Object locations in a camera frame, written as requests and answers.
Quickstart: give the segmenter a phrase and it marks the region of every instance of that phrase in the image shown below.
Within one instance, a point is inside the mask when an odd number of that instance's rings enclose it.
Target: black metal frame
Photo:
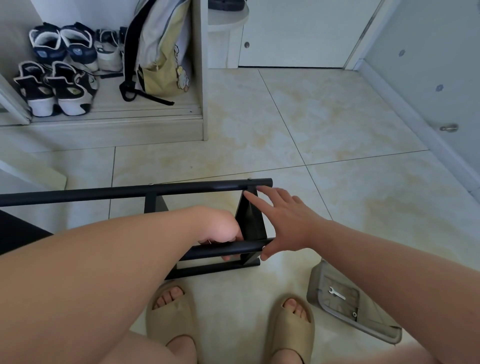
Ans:
[[[151,213],[168,211],[168,207],[162,197],[165,195],[238,190],[246,190],[257,195],[256,186],[265,185],[272,187],[272,184],[272,179],[267,178],[2,194],[0,195],[0,207],[145,197],[144,213]],[[235,214],[235,219],[239,223],[244,241],[196,245],[180,260],[211,258],[224,255],[240,255],[239,260],[188,268],[177,268],[175,266],[167,275],[166,279],[183,278],[206,273],[259,266],[260,259],[258,256],[260,255],[260,252],[263,247],[272,240],[267,238],[262,213],[242,194],[237,213]],[[0,211],[0,254],[7,253],[50,235],[52,235],[52,233],[16,218],[4,211]]]

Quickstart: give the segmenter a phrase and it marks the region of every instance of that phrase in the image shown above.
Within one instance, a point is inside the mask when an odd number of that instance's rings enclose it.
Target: beige slide sandal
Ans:
[[[293,298],[304,308],[308,321],[283,307],[289,298]],[[284,294],[276,300],[270,311],[262,363],[270,363],[277,351],[290,349],[300,356],[304,364],[310,364],[314,338],[315,322],[310,305],[299,296]]]
[[[173,287],[180,287],[183,296],[154,310],[155,302],[162,293]],[[147,336],[165,346],[177,336],[191,337],[197,350],[198,363],[204,362],[198,336],[195,302],[184,281],[174,280],[160,286],[148,302],[145,321]]]

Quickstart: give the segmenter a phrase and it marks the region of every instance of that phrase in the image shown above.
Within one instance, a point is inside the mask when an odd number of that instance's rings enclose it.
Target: cabinet door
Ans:
[[[248,0],[240,66],[343,68],[379,3]]]

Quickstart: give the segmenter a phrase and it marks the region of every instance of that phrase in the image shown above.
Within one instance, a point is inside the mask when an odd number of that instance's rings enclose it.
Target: black object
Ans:
[[[225,12],[241,12],[245,7],[245,0],[208,0],[208,8]]]
[[[256,186],[260,185],[271,187],[273,185],[272,179],[165,183],[85,190],[2,194],[0,195],[0,207],[144,196],[144,213],[150,213],[168,211],[167,205],[162,197],[163,195],[238,190],[247,190],[253,194],[257,194]],[[175,267],[167,275],[166,279],[259,266],[260,259],[258,256],[262,248],[272,241],[272,239],[267,238],[262,213],[242,195],[235,219],[240,225],[245,241],[194,246],[180,260],[237,254],[240,254],[240,260],[180,269]],[[52,235],[52,233],[4,211],[0,211],[0,227],[0,254],[18,249]]]
[[[173,104],[175,104],[173,101],[167,101],[162,98],[149,95],[144,91],[135,89],[135,81],[133,80],[133,77],[135,76],[135,64],[137,62],[140,34],[142,33],[145,21],[147,20],[150,10],[152,9],[155,2],[156,0],[148,0],[140,9],[140,11],[135,15],[127,29],[127,32],[125,34],[125,46],[123,51],[123,74],[125,75],[125,80],[120,84],[119,89],[122,98],[127,102],[135,100],[137,95],[140,95],[144,98],[158,102],[160,104],[172,106]],[[138,74],[138,79],[142,80],[143,75]]]

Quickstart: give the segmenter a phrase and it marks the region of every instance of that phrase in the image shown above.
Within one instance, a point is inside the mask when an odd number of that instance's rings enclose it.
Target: backpack strap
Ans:
[[[135,81],[133,80],[133,77],[135,76],[135,63],[137,61],[140,34],[142,33],[143,25],[155,2],[156,0],[148,0],[148,2],[140,9],[128,27],[127,34],[125,36],[125,51],[123,54],[123,74],[125,76],[125,80],[120,84],[119,89],[123,99],[127,102],[133,101],[137,95],[141,95],[144,98],[160,104],[172,106],[175,104],[173,101],[167,101],[162,98],[149,95],[144,91],[137,90],[135,88]]]

